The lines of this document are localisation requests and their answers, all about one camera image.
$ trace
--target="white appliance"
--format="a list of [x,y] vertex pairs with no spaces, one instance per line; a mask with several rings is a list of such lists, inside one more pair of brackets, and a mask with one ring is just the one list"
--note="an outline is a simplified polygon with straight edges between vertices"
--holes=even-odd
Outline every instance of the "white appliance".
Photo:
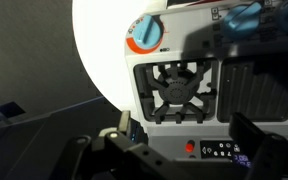
[[239,152],[228,136],[233,112],[288,138],[288,1],[206,0],[142,14],[126,32],[125,60],[136,120],[170,159]]

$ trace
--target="black machine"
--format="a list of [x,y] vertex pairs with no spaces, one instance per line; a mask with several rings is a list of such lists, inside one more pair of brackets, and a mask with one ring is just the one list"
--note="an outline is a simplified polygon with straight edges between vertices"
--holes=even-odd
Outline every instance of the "black machine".
[[288,141],[274,133],[264,133],[240,113],[230,118],[229,135],[252,166],[232,162],[169,161],[146,144],[133,143],[127,136],[130,112],[122,113],[116,131],[92,140],[89,136],[71,139],[65,146],[51,180],[92,179],[99,172],[111,179],[245,179],[280,180],[288,177]]

